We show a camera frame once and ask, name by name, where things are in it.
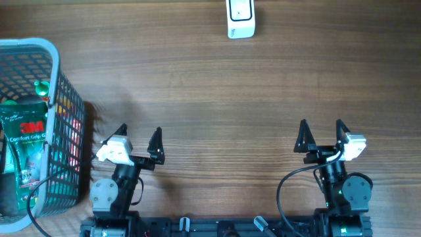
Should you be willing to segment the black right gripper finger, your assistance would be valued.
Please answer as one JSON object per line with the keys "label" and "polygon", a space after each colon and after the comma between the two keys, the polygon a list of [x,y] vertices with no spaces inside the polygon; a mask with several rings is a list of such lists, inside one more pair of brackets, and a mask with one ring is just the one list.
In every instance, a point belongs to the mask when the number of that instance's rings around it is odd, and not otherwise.
{"label": "black right gripper finger", "polygon": [[347,143],[347,134],[350,130],[341,119],[336,120],[336,140],[338,144]]}
{"label": "black right gripper finger", "polygon": [[316,142],[312,136],[309,125],[306,119],[300,122],[299,133],[295,146],[294,153],[308,153],[316,150]]}

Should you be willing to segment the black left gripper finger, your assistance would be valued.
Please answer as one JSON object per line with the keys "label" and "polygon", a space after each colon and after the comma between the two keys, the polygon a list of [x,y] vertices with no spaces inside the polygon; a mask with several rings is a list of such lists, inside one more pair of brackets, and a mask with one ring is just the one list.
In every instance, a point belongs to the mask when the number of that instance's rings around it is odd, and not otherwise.
{"label": "black left gripper finger", "polygon": [[127,135],[127,129],[128,126],[126,123],[123,123],[112,135],[110,135],[107,139],[102,141],[103,145],[106,145],[107,142],[114,136],[114,135],[118,135],[118,136],[126,136]]}
{"label": "black left gripper finger", "polygon": [[162,143],[162,128],[157,127],[151,139],[147,152],[150,154],[152,161],[158,165],[163,165],[165,162],[164,147]]}

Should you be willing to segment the red sauce bottle green cap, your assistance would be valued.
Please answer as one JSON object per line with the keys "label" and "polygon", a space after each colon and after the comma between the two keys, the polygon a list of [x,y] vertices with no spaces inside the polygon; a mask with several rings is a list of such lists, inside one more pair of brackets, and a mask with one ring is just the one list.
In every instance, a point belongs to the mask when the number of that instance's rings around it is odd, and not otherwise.
{"label": "red sauce bottle green cap", "polygon": [[48,102],[49,99],[49,82],[46,81],[35,81],[34,82],[35,91],[37,95],[44,100],[45,102]]}

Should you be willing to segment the green 3M gloves packet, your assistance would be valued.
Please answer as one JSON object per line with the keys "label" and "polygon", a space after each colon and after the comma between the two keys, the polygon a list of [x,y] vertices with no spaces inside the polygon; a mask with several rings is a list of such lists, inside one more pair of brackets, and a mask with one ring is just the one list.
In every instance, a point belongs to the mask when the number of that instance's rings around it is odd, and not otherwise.
{"label": "green 3M gloves packet", "polygon": [[8,149],[14,161],[16,199],[18,210],[33,207],[40,180],[45,127],[47,122],[45,102],[29,104],[1,104],[1,123]]}

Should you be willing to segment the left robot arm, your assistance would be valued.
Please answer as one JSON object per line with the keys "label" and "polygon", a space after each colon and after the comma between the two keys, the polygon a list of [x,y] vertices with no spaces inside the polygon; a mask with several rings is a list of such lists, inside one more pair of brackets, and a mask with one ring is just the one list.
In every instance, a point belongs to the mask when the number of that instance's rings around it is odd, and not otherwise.
{"label": "left robot arm", "polygon": [[94,183],[89,192],[93,204],[93,217],[80,227],[80,236],[150,236],[150,231],[137,211],[130,207],[140,203],[133,201],[138,184],[144,185],[140,177],[142,170],[153,171],[165,161],[162,143],[162,128],[154,131],[147,152],[148,157],[132,155],[132,143],[128,137],[128,126],[122,124],[114,134],[101,142],[96,156],[100,161],[115,164],[110,178]]}

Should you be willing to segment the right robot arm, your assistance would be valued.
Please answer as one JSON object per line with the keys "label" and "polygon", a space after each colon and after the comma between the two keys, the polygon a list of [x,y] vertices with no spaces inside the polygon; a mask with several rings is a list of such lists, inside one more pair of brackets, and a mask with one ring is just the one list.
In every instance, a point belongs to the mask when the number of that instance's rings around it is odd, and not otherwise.
{"label": "right robot arm", "polygon": [[366,148],[366,138],[336,121],[336,144],[317,145],[305,119],[300,122],[294,152],[304,153],[305,164],[315,164],[326,208],[314,211],[313,236],[372,236],[369,211],[373,181],[360,172],[348,173],[345,163]]}

